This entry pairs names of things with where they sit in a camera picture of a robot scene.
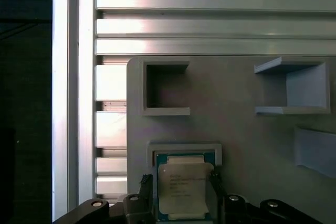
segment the metal frame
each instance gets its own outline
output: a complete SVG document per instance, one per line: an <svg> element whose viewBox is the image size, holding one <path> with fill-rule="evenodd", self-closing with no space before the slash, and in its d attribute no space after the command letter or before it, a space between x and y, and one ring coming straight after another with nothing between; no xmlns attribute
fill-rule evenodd
<svg viewBox="0 0 336 224"><path fill-rule="evenodd" d="M95 195L95 0L79 0L78 200Z"/></svg>
<svg viewBox="0 0 336 224"><path fill-rule="evenodd" d="M78 205L77 0L53 0L52 220Z"/></svg>

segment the rectangular opening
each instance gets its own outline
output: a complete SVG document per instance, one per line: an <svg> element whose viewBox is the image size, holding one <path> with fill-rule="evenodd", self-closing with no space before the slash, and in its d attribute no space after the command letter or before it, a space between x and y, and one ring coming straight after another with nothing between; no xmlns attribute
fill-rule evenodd
<svg viewBox="0 0 336 224"><path fill-rule="evenodd" d="M185 108L187 101L187 65L146 66L147 108Z"/></svg>

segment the wall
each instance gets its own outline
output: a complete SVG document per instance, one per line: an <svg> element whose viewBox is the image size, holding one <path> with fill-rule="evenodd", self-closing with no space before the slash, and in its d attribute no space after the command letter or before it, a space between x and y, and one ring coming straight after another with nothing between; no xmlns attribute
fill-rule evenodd
<svg viewBox="0 0 336 224"><path fill-rule="evenodd" d="M16 131L10 223L50 223L51 25L0 41L0 84L0 123Z"/></svg>

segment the square slot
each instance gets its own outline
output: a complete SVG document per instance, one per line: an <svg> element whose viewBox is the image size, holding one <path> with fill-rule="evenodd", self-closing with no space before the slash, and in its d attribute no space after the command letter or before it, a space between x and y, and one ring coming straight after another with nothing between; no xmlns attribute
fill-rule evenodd
<svg viewBox="0 0 336 224"><path fill-rule="evenodd" d="M142 63L142 115L190 115L187 105L187 60L154 59Z"/></svg>
<svg viewBox="0 0 336 224"><path fill-rule="evenodd" d="M328 64L323 58L277 58L255 66L264 74L266 106L257 106L257 114L330 113Z"/></svg>

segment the dark background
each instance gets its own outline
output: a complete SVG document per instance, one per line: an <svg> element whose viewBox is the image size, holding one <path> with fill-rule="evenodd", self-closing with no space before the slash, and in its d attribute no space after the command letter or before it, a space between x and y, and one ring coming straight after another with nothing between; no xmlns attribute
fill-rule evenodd
<svg viewBox="0 0 336 224"><path fill-rule="evenodd" d="M10 223L51 222L51 16L52 0L0 0L0 128L16 132L14 156L0 133L1 165L15 174ZM31 19L49 24L3 39L13 34L5 30ZM9 172L2 183L3 195L13 184Z"/></svg>

